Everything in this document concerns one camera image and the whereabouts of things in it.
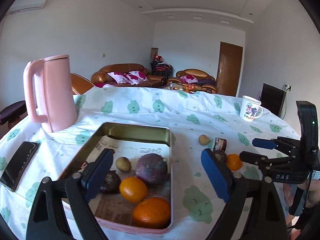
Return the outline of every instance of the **large orange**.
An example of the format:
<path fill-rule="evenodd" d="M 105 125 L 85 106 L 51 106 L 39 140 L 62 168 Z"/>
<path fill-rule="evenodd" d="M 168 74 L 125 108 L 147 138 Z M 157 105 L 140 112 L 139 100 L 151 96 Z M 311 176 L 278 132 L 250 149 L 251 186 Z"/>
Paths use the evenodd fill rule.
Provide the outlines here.
<path fill-rule="evenodd" d="M 237 171 L 242 167 L 242 161 L 238 154 L 227 155 L 227 166 L 232 171 Z"/>
<path fill-rule="evenodd" d="M 124 179 L 119 190 L 121 195 L 131 203 L 139 203 L 147 195 L 147 186 L 141 179 L 128 177 Z"/>
<path fill-rule="evenodd" d="M 170 205 L 163 198 L 148 198 L 134 208 L 132 219 L 137 227 L 164 229 L 170 224 Z"/>

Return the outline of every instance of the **stool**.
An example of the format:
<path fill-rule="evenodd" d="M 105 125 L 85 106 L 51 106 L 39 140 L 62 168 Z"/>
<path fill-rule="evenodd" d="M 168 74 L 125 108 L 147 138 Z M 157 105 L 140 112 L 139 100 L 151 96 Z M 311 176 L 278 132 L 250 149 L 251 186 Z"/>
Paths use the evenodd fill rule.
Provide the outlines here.
<path fill-rule="evenodd" d="M 9 130 L 21 121 L 20 116 L 27 111 L 26 102 L 18 101 L 12 105 L 7 106 L 0 112 L 0 125 L 8 122 Z"/>

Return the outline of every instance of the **pitcher lid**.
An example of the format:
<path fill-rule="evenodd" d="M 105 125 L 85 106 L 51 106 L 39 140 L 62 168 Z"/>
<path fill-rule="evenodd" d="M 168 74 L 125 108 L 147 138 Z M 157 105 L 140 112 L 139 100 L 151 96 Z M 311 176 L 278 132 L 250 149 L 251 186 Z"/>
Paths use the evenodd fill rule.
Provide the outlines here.
<path fill-rule="evenodd" d="M 57 55 L 57 56 L 52 56 L 52 57 L 46 57 L 44 58 L 44 61 L 50 61 L 54 59 L 61 59 L 61 58 L 68 58 L 69 55 Z"/>

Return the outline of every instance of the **white mug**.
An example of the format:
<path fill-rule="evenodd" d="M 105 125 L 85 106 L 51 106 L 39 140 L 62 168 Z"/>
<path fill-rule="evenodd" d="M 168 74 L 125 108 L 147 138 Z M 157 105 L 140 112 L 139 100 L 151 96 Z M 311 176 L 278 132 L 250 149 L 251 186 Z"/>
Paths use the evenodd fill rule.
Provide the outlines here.
<path fill-rule="evenodd" d="M 260 105 L 261 101 L 248 96 L 243 96 L 240 118 L 248 122 L 252 122 L 253 119 L 259 118 L 262 116 L 263 111 Z"/>

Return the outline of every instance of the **dark blanket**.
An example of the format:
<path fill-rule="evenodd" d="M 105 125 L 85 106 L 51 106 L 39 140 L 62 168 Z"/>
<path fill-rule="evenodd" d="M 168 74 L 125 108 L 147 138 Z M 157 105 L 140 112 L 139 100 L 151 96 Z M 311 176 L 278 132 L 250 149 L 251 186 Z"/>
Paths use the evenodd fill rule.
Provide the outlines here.
<path fill-rule="evenodd" d="M 196 84 L 199 85 L 199 86 L 203 86 L 203 85 L 213 85 L 213 86 L 216 86 L 216 85 L 217 85 L 217 83 L 215 82 L 215 80 L 206 79 L 206 78 L 199 79 Z"/>

